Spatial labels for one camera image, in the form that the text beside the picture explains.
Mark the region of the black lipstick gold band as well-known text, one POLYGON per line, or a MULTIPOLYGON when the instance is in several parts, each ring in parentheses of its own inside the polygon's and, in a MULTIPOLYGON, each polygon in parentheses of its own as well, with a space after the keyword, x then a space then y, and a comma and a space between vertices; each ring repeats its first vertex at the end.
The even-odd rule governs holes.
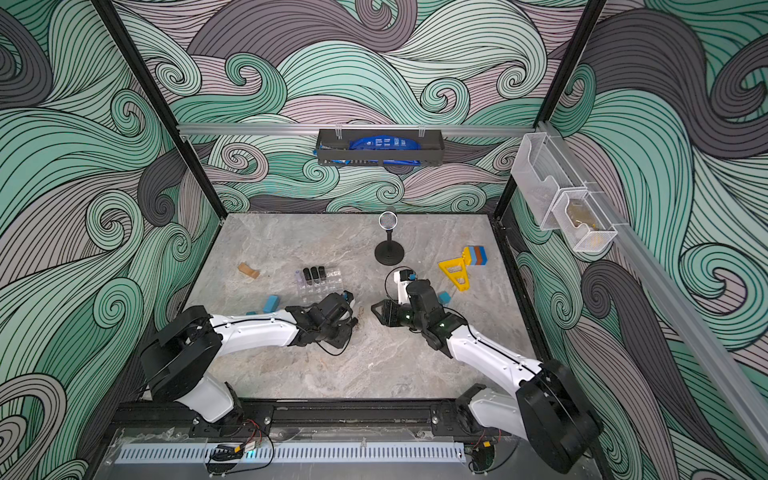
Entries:
POLYGON ((309 268, 304 268, 304 269, 302 270, 302 273, 303 273, 303 277, 304 277, 305 283, 306 283, 307 285, 311 285, 311 284, 312 284, 312 282, 313 282, 313 279, 312 279, 312 276, 311 276, 311 271, 310 271, 310 269, 309 269, 309 268))

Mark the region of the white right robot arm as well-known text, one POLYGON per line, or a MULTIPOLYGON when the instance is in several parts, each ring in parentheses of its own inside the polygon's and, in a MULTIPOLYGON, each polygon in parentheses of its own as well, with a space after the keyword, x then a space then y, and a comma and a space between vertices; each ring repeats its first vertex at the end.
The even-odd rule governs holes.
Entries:
POLYGON ((406 327, 448 358, 468 365, 502 391, 476 385, 467 395, 471 419, 526 440, 552 470, 568 473, 598 440, 603 422, 572 370, 558 360, 525 357, 481 334, 444 306, 427 280, 408 281, 398 299, 371 306, 379 323, 406 327))

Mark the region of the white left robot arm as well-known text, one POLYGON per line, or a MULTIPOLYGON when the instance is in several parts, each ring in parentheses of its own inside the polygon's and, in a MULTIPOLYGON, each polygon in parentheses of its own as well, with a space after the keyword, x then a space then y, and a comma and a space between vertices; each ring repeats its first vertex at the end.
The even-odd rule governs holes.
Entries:
POLYGON ((202 305, 187 308, 156 332, 140 353, 151 398, 177 402, 213 425, 245 419, 234 389, 209 372, 214 360, 263 347, 306 347, 325 343, 344 350, 357 318, 354 295, 333 292, 309 306, 272 313, 225 316, 202 305))

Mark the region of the clear acrylic lipstick organizer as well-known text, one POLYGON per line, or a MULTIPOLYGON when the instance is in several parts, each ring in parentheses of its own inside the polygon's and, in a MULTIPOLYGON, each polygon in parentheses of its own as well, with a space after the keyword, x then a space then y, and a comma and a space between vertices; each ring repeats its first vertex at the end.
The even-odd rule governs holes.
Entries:
POLYGON ((295 272, 296 290, 300 304, 320 302, 330 293, 344 290, 341 271, 335 267, 311 266, 295 272))

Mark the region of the black microphone stand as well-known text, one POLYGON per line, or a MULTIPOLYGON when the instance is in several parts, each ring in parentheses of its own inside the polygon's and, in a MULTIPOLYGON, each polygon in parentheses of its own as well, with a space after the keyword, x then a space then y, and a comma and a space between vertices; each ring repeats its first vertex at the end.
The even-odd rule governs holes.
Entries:
POLYGON ((392 211, 383 212, 378 218, 379 226, 385 231, 386 239, 380 242, 374 250, 375 259, 385 266, 396 266, 404 258, 403 246, 393 239, 398 217, 392 211))

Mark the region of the blue rectangular block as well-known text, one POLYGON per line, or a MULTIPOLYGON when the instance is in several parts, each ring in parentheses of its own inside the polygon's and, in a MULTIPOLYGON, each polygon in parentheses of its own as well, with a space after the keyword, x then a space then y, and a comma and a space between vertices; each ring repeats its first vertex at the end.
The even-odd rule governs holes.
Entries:
POLYGON ((265 301, 263 312, 273 313, 278 310, 280 298, 278 295, 269 295, 265 301))

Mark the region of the yellow triangle toy block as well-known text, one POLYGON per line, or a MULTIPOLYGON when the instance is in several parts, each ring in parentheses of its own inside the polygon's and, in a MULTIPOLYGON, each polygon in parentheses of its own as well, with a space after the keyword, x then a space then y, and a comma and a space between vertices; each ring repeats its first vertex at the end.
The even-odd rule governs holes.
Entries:
POLYGON ((460 257, 450 260, 440 261, 439 269, 452 282, 460 292, 467 291, 470 288, 468 266, 471 261, 471 253, 468 247, 465 247, 460 257))

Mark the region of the multicolour stacked toy blocks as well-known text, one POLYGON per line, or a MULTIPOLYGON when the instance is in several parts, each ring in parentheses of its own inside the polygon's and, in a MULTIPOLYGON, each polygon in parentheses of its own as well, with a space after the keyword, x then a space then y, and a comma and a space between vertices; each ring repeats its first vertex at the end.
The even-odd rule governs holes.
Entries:
POLYGON ((466 246, 462 252, 462 260, 466 266, 482 266, 487 264, 487 255, 483 246, 466 246))

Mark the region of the tan wooden arch block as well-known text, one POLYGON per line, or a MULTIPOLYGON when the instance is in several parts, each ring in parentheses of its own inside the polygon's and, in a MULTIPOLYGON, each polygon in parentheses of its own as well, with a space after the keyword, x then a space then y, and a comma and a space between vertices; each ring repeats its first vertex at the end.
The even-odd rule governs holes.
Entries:
POLYGON ((250 267, 245 262, 241 262, 238 265, 238 271, 252 279, 257 279, 260 276, 259 270, 250 267))

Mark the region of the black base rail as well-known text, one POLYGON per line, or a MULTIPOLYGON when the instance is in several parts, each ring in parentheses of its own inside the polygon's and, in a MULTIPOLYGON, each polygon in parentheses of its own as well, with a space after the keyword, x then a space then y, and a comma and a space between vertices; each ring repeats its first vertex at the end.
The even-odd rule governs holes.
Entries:
POLYGON ((503 438, 509 433, 482 427, 469 409, 456 399, 244 399, 241 407, 214 423, 178 402, 123 403, 110 428, 162 431, 173 428, 191 437, 244 439, 251 434, 269 435, 292 430, 404 428, 434 437, 475 441, 480 437, 503 438))

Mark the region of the clear wall bin large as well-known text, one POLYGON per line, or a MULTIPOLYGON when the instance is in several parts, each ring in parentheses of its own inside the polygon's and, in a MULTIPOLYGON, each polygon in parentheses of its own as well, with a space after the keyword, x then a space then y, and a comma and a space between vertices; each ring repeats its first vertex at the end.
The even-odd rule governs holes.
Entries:
POLYGON ((525 134, 511 174, 541 230, 558 229, 553 209, 564 193, 586 191, 560 136, 546 132, 525 134))

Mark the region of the aluminium rail back wall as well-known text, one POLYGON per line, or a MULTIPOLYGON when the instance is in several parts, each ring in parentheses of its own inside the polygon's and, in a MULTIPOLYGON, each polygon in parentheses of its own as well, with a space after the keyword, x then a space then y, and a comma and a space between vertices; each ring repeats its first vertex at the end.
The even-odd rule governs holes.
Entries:
POLYGON ((180 123, 177 130, 182 136, 195 135, 279 135, 308 136, 321 130, 334 132, 394 130, 416 131, 439 130, 447 137, 522 137, 533 133, 534 127, 487 126, 487 125, 398 125, 398 124, 311 124, 311 123, 180 123))

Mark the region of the aluminium rail wall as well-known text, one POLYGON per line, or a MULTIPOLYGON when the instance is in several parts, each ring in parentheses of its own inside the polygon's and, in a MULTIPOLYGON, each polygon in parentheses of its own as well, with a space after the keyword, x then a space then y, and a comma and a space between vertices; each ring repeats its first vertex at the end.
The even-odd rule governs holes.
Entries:
POLYGON ((589 238, 598 232, 585 223, 576 226, 567 209, 573 201, 585 205, 589 218, 602 228, 600 232, 609 233, 611 241, 620 246, 624 258, 650 293, 658 311, 670 321, 672 328, 739 419, 761 456, 766 457, 767 403, 764 397, 715 337, 702 315, 646 247, 629 221, 614 208, 607 192, 570 151, 557 129, 549 122, 540 122, 536 130, 546 135, 542 147, 552 164, 568 180, 568 185, 562 187, 553 198, 549 214, 564 229, 567 238, 574 239, 576 246, 582 247, 589 244, 589 238))
POLYGON ((447 137, 522 137, 533 133, 534 127, 487 126, 487 125, 398 125, 398 124, 311 124, 311 123, 180 123, 177 130, 182 136, 195 135, 279 135, 308 136, 321 130, 334 132, 394 130, 416 131, 439 130, 447 137))

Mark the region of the black corner frame post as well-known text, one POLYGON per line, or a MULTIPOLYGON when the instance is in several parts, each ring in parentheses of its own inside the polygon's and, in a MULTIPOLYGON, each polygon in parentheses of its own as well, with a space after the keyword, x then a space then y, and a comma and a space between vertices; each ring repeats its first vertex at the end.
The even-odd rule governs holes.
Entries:
POLYGON ((228 212, 215 191, 212 182, 206 175, 193 145, 188 140, 183 139, 179 134, 179 124, 176 121, 170 106, 165 101, 156 81, 152 77, 136 44, 130 37, 114 3, 107 0, 93 0, 92 5, 124 60, 128 64, 132 74, 138 81, 139 86, 146 93, 149 104, 158 116, 165 131, 170 135, 181 159, 186 164, 187 169, 190 171, 198 186, 201 188, 205 198, 213 208, 219 223, 222 224, 226 220, 228 212))
POLYGON ((548 122, 552 118, 606 4, 607 0, 589 0, 586 3, 575 31, 561 55, 560 66, 538 111, 534 121, 535 126, 548 122))

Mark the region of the black corner frame post left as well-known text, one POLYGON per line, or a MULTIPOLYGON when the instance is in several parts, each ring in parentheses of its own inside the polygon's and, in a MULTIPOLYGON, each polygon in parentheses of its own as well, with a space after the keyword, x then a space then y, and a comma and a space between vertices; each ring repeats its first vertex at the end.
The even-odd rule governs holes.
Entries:
POLYGON ((158 116, 165 131, 170 135, 181 159, 186 164, 187 169, 190 171, 198 186, 201 188, 205 198, 213 208, 219 223, 222 224, 226 220, 228 212, 215 191, 212 182, 206 175, 193 145, 188 140, 183 139, 179 134, 179 124, 176 121, 170 106, 165 101, 156 81, 152 77, 136 44, 130 37, 114 3, 107 0, 93 0, 92 5, 124 60, 128 64, 132 74, 138 81, 139 86, 146 93, 149 104, 158 116))

